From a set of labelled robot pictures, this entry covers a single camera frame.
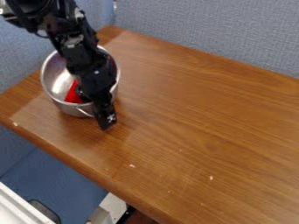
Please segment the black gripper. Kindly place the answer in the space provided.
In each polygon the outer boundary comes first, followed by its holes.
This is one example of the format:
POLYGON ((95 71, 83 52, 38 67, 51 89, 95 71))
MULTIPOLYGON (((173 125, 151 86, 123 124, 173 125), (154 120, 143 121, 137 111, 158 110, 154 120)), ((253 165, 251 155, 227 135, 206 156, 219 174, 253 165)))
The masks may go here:
POLYGON ((118 76, 113 72, 110 56, 99 50, 99 38, 91 28, 61 29, 54 33, 54 45, 66 59, 67 69, 79 85, 75 94, 82 103, 94 100, 94 116, 98 125, 107 130, 118 122, 118 113, 110 89, 118 76))

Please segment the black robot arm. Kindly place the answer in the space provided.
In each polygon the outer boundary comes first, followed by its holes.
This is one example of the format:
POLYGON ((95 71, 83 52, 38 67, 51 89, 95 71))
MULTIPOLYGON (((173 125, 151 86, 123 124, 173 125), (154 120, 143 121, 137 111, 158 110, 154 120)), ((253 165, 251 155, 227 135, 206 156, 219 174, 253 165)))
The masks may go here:
POLYGON ((102 129, 118 121, 111 88, 118 82, 111 56, 99 50, 98 33, 75 0, 4 0, 0 16, 10 24, 48 39, 75 76, 74 94, 93 102, 102 129))

